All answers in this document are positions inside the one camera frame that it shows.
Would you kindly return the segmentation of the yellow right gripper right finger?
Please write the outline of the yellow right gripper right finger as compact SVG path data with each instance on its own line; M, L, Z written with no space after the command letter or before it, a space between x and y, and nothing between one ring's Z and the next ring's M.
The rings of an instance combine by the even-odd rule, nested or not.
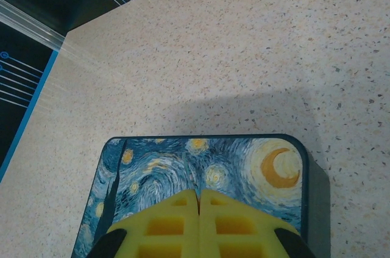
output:
M200 257L314 257L289 223L214 190L200 195Z

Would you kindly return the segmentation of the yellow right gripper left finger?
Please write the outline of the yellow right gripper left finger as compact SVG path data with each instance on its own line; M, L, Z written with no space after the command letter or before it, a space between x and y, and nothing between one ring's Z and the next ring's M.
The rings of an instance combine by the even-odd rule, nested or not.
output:
M194 190L182 190L112 224L91 257L198 257L199 208Z

